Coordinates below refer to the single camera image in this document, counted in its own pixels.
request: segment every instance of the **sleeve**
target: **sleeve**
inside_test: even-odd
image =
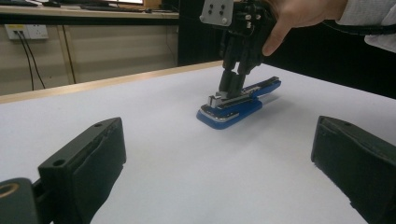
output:
[[[396,24],[396,0],[348,0],[341,25]],[[367,44],[396,53],[396,35],[367,35]]]

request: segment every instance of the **white paper surface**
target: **white paper surface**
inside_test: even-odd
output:
[[[267,104],[222,131],[195,115],[221,67],[0,105],[0,181],[36,167],[94,123],[121,117],[127,162],[92,223],[366,223],[310,160],[319,115],[396,144],[396,102],[262,65]]]

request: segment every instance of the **robotic arm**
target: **robotic arm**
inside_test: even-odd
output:
[[[270,6],[261,0],[205,0],[200,20],[224,31],[220,46],[224,71],[219,91],[209,96],[197,118],[215,129],[224,129],[262,108],[258,97],[280,85],[278,78],[272,77],[243,88],[246,75],[262,64],[262,46],[276,20]]]

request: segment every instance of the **finger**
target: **finger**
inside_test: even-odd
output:
[[[290,29],[291,26],[287,22],[283,22],[279,19],[262,47],[262,54],[264,56],[270,56],[274,53],[282,44]]]

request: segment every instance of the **electrical socket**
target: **electrical socket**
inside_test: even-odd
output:
[[[48,39],[46,25],[5,24],[9,39],[20,39],[15,32],[23,32],[25,39]]]
[[[27,30],[26,25],[23,24],[5,24],[6,31],[9,39],[20,39],[15,32],[23,32],[23,35],[26,39],[30,39],[29,32]]]

